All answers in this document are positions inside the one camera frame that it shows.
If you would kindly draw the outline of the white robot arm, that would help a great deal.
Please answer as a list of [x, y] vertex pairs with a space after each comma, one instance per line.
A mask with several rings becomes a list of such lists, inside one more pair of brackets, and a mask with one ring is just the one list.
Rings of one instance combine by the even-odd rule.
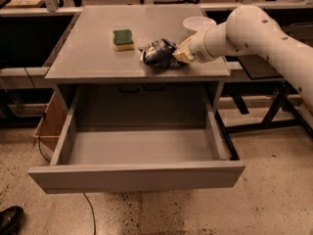
[[307, 105], [313, 105], [313, 48], [286, 35], [256, 6], [236, 8], [225, 23], [201, 29], [178, 44], [173, 52], [176, 60], [186, 64], [251, 54], [266, 60]]

